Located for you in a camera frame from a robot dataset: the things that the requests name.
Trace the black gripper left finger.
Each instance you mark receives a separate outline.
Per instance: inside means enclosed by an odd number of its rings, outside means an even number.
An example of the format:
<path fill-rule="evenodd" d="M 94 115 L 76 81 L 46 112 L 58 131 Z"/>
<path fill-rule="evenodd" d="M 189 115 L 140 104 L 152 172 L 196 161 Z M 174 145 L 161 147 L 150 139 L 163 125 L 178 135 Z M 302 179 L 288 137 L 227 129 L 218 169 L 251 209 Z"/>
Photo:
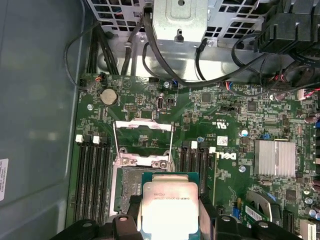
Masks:
<path fill-rule="evenodd" d="M 53 240 L 142 240 L 137 228 L 141 195 L 132 195 L 127 214 L 115 215 L 111 222 L 100 226 L 95 220 L 79 220 L 57 235 Z"/>

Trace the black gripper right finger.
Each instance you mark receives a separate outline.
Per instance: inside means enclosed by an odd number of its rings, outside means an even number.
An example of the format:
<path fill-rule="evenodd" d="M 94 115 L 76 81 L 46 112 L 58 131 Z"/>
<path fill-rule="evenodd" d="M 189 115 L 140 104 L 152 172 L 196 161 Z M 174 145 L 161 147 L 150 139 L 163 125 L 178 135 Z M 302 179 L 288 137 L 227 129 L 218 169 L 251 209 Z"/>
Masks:
<path fill-rule="evenodd" d="M 203 240 L 299 240 L 275 223 L 259 220 L 248 228 L 229 215 L 219 215 L 206 194 L 200 194 L 199 230 Z"/>

